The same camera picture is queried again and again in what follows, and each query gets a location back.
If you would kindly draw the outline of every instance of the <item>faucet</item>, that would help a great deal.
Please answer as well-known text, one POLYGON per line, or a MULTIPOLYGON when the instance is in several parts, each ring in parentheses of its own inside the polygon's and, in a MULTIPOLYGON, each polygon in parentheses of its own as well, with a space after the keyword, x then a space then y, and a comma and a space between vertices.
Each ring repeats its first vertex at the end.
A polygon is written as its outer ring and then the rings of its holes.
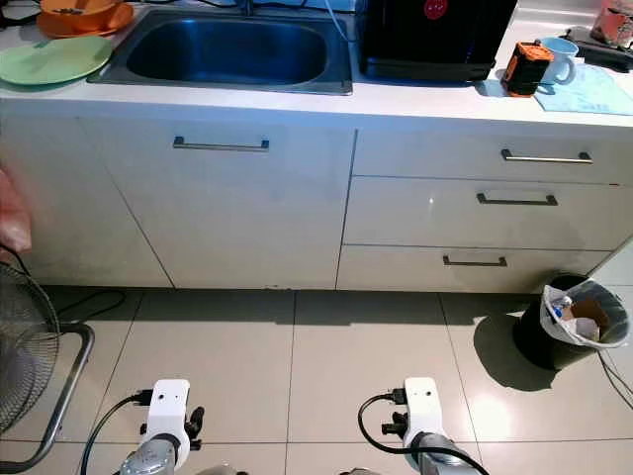
POLYGON ((235 5, 241 10, 245 17, 253 16, 253 0, 235 0, 235 5))

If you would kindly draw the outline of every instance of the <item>black trash bin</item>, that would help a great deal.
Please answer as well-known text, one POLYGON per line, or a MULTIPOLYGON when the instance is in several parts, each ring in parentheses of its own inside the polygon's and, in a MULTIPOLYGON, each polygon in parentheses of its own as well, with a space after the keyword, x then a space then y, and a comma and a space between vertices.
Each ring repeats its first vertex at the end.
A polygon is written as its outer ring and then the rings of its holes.
MULTIPOLYGON (((569 290, 588 280, 586 276, 564 274, 550 286, 569 290)), ((567 343, 551 337, 541 325, 541 303, 532 303, 514 325, 512 335, 517 348, 532 363, 546 369, 560 370, 575 361, 597 352, 596 348, 567 343)))

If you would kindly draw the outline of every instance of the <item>red logo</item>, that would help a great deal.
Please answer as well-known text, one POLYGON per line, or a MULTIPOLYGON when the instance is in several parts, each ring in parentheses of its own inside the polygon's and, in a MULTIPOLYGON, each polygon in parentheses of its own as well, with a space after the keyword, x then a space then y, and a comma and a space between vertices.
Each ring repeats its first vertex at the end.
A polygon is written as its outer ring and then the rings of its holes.
POLYGON ((429 20, 442 18, 448 10, 448 0, 426 0, 424 3, 424 15, 429 20))

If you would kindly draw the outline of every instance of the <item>towel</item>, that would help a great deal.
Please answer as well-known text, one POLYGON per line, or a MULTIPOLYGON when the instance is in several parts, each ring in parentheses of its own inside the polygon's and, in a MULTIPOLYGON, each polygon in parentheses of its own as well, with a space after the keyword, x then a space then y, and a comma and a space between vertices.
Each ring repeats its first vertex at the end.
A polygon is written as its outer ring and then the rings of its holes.
POLYGON ((588 64, 577 64, 567 85, 539 86, 535 97, 546 111, 633 116, 633 99, 600 67, 588 64))

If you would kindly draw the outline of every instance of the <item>blue mug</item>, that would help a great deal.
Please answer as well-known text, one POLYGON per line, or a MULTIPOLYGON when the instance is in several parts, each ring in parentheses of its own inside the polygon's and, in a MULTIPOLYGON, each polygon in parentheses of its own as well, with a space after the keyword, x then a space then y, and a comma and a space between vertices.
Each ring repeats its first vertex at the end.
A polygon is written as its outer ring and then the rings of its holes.
POLYGON ((562 38, 544 38, 541 45, 554 54, 554 60, 545 70, 541 84, 569 84, 576 77, 574 56, 578 47, 562 38))

